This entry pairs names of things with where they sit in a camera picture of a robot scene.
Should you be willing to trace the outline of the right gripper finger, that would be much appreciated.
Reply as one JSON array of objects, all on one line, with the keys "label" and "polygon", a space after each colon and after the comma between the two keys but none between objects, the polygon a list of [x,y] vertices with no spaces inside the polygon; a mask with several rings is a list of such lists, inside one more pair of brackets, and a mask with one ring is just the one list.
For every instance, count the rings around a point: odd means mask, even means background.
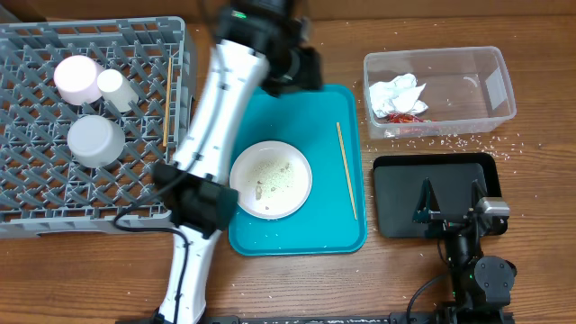
[{"label": "right gripper finger", "polygon": [[414,215],[434,216],[439,213],[440,208],[432,184],[428,178],[425,178],[422,183],[420,197]]},{"label": "right gripper finger", "polygon": [[478,179],[472,181],[471,207],[475,208],[478,202],[486,197],[486,191]]}]

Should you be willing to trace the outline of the red snack wrapper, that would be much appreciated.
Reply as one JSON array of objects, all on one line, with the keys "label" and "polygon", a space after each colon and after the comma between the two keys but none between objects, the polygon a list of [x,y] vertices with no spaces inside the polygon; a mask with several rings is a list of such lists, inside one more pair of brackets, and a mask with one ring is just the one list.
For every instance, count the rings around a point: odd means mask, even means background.
[{"label": "red snack wrapper", "polygon": [[431,120],[426,120],[417,115],[393,112],[385,117],[387,128],[384,134],[387,137],[410,137],[424,136],[426,133],[436,131],[436,126]]}]

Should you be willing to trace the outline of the white napkin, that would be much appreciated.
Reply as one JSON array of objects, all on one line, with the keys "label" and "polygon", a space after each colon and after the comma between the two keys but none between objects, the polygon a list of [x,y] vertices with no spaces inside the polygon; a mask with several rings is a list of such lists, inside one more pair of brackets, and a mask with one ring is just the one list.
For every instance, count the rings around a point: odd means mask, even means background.
[{"label": "white napkin", "polygon": [[377,82],[369,87],[369,97],[373,113],[385,118],[393,113],[419,115],[428,105],[419,99],[426,84],[417,85],[413,74],[396,76],[393,80]]}]

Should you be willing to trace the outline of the large white plate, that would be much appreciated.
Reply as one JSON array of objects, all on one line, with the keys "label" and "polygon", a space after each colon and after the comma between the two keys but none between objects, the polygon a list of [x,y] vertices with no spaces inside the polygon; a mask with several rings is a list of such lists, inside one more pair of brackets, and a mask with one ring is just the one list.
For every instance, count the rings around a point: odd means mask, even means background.
[{"label": "large white plate", "polygon": [[279,220],[297,212],[307,201],[312,183],[306,157],[294,146],[275,140],[245,149],[229,175],[240,208],[264,220]]}]

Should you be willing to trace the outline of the white plastic cup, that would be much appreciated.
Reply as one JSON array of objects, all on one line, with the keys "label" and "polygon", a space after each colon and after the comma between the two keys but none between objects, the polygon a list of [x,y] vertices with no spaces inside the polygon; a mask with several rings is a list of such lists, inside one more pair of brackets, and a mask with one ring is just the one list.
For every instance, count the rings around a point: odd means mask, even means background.
[{"label": "white plastic cup", "polygon": [[116,69],[106,69],[100,73],[96,83],[102,97],[111,102],[120,113],[130,111],[130,102],[136,104],[139,100],[129,80]]}]

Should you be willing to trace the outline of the grey bowl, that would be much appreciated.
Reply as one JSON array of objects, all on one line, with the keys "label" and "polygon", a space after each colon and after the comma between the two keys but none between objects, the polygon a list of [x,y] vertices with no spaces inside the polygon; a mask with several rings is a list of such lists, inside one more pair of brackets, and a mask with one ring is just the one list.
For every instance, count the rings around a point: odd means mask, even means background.
[{"label": "grey bowl", "polygon": [[67,145],[77,162],[84,167],[109,166],[122,154],[124,144],[123,129],[100,115],[78,119],[67,133]]}]

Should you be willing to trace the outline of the small pink bowl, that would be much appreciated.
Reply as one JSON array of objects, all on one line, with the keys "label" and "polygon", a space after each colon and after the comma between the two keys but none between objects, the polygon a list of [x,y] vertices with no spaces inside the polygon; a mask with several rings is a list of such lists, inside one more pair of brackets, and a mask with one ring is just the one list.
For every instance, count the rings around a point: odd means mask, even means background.
[{"label": "small pink bowl", "polygon": [[97,85],[104,67],[93,59],[75,55],[65,58],[54,70],[54,82],[61,98],[73,105],[91,104],[102,95]]}]

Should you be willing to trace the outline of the wooden chopstick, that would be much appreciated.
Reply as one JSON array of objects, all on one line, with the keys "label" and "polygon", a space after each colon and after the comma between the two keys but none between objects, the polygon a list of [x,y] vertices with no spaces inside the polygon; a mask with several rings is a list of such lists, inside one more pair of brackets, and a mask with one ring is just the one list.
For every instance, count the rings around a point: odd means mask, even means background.
[{"label": "wooden chopstick", "polygon": [[350,198],[350,202],[351,202],[351,208],[353,211],[355,221],[357,221],[356,201],[355,201],[355,197],[354,197],[354,191],[352,188],[352,182],[351,182],[351,177],[350,177],[348,163],[347,163],[346,148],[345,148],[345,144],[343,141],[343,135],[342,135],[341,125],[340,125],[339,121],[336,122],[336,127],[337,127],[339,146],[340,146],[340,150],[341,150],[341,156],[342,156],[342,160],[343,160],[343,166],[344,166],[345,175],[346,175],[346,184],[347,184],[349,198]]},{"label": "wooden chopstick", "polygon": [[172,87],[172,72],[173,71],[173,58],[169,56],[167,64],[167,78],[166,78],[166,101],[165,101],[165,116],[163,122],[163,141],[164,148],[168,146],[168,135],[170,129],[170,101],[171,101],[171,87]]}]

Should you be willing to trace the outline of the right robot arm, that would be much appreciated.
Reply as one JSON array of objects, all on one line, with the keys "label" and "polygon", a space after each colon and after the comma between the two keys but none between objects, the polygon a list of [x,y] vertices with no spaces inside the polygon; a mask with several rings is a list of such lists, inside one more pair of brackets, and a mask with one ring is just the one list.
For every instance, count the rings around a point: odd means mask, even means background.
[{"label": "right robot arm", "polygon": [[[481,238],[502,235],[508,229],[509,206],[500,197],[490,197],[481,184],[472,182],[471,206],[467,212],[450,214],[440,210],[429,179],[423,181],[412,220],[427,225],[425,237],[445,244],[440,251],[447,272],[414,293],[405,311],[408,323],[514,324],[511,290],[518,270],[498,256],[486,256]],[[421,318],[411,313],[416,299],[431,285],[449,278],[454,299],[444,302]]]}]

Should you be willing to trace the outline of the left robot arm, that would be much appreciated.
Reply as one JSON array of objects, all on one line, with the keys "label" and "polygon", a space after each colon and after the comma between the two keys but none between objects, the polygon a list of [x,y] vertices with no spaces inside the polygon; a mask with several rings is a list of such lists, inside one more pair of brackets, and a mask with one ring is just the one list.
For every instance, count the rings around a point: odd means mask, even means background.
[{"label": "left robot arm", "polygon": [[206,310],[212,255],[239,198],[229,188],[230,157],[252,94],[316,91],[320,55],[306,46],[309,23],[292,0],[237,0],[211,30],[209,74],[192,123],[170,165],[152,179],[170,211],[174,254],[156,323],[198,323]]}]

